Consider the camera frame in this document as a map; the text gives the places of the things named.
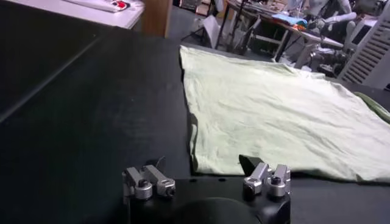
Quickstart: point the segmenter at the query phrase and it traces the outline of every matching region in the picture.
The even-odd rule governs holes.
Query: wooden panel
[[[142,15],[142,33],[166,37],[172,0],[144,0],[145,11]]]

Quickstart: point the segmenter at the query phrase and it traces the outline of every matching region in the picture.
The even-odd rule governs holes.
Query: blue object
[[[282,15],[282,14],[275,14],[272,17],[274,19],[282,20],[282,21],[286,22],[287,24],[289,24],[290,26],[301,25],[301,26],[307,27],[307,21],[305,19],[294,18],[294,17]]]

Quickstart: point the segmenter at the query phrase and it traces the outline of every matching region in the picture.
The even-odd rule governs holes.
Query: black tabletop
[[[4,6],[14,12],[15,16],[9,13],[10,18],[18,17],[19,7],[0,4],[0,10]],[[21,10],[27,20],[37,13],[25,7]],[[51,15],[31,26],[49,27],[57,19],[63,16]],[[67,25],[65,19],[63,26],[80,26],[80,32],[87,30],[83,26],[90,26],[69,21]],[[124,168],[140,167],[149,159],[165,156],[167,176],[191,176],[179,43],[120,28],[104,32],[87,49],[82,46],[93,40],[75,43],[84,51],[74,46],[74,51],[81,51],[77,58],[0,123],[0,223],[123,223]],[[55,32],[43,34],[48,39],[60,38]],[[16,44],[19,38],[8,40],[7,44]],[[32,55],[22,50],[18,49],[20,58]],[[61,52],[57,49],[36,56],[36,63],[41,63],[38,67]],[[64,58],[57,59],[58,66]],[[38,68],[35,63],[21,64],[23,70],[0,66],[0,72],[13,71],[20,80],[44,73],[28,69]],[[56,70],[54,65],[49,67],[52,69],[45,70],[46,74]],[[36,82],[29,83],[19,96],[34,89]],[[1,91],[7,89],[7,85],[0,87]],[[353,91],[361,88],[359,91],[389,108],[388,93],[347,87]],[[292,191],[294,223],[388,222],[387,186],[305,177],[293,179]]]
[[[0,120],[110,29],[0,1]]]

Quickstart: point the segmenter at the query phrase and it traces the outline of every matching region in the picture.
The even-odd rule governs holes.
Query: white ventilated panel
[[[390,83],[390,6],[363,38],[339,79],[384,88]]]

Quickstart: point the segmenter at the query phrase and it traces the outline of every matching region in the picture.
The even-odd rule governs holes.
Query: green fabric
[[[242,154],[339,180],[390,182],[390,125],[342,85],[277,63],[180,53],[197,120],[196,172],[243,174]]]
[[[379,103],[376,103],[373,99],[363,93],[355,92],[355,95],[363,99],[363,101],[372,111],[374,111],[385,122],[390,124],[390,113],[386,109],[384,109]]]

